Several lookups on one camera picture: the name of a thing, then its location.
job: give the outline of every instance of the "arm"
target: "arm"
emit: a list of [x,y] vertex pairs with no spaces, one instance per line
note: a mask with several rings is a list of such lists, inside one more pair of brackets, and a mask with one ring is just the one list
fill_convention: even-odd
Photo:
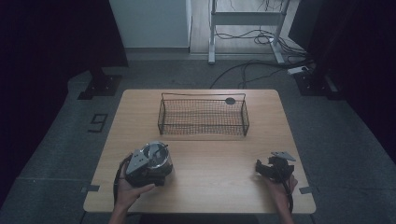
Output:
[[141,188],[132,187],[128,181],[125,180],[125,167],[122,166],[120,173],[119,188],[117,201],[114,204],[114,209],[111,214],[109,224],[123,224],[126,221],[128,209],[136,202],[140,197],[140,194],[148,192],[155,188],[154,184],[146,185]]
[[[291,217],[291,213],[289,211],[289,200],[282,184],[275,183],[274,181],[272,181],[271,179],[265,176],[263,177],[263,179],[275,203],[276,212],[279,216],[280,223],[294,224],[294,221]],[[294,175],[291,175],[290,181],[288,181],[288,184],[289,183],[290,183],[290,191],[293,192],[294,188],[298,183],[298,181],[294,178]]]

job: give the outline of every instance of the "wire basket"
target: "wire basket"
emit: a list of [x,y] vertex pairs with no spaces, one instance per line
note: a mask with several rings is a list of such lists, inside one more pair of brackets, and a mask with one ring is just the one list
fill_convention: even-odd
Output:
[[163,93],[158,117],[160,134],[248,133],[244,93]]

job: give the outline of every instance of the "white wall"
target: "white wall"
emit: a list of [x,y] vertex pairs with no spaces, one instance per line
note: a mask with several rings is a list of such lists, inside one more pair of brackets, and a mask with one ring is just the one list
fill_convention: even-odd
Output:
[[191,0],[110,0],[125,48],[188,48]]

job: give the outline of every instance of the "power strip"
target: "power strip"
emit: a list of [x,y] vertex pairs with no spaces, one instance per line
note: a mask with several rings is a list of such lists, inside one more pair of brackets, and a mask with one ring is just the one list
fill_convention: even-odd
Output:
[[291,69],[288,69],[288,75],[292,76],[294,74],[306,72],[308,70],[309,70],[309,68],[307,68],[306,66],[291,68]]

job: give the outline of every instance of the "wooden table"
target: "wooden table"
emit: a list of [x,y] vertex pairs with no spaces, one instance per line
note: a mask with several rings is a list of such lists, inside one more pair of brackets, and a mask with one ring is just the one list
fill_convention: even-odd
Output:
[[[163,92],[192,94],[245,93],[247,136],[160,135],[157,121]],[[303,165],[291,135],[279,95],[273,90],[127,90],[124,92],[105,148],[84,203],[88,212],[111,212],[113,180],[120,161],[146,143],[169,145],[174,171],[163,187],[143,194],[131,207],[138,213],[274,213],[273,202],[254,167],[268,162],[273,151],[287,151],[296,159],[293,213],[316,210]]]

